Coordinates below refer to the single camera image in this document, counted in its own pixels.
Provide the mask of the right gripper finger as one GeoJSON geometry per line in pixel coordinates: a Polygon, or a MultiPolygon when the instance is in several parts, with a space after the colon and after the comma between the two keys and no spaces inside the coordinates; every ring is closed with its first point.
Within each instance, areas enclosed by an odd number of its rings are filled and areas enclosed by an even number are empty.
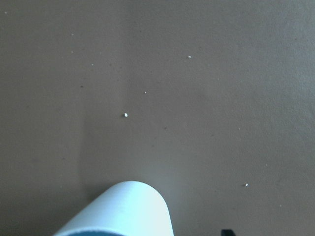
{"type": "Polygon", "coordinates": [[[234,236],[234,231],[232,229],[222,229],[221,236],[234,236]]]}

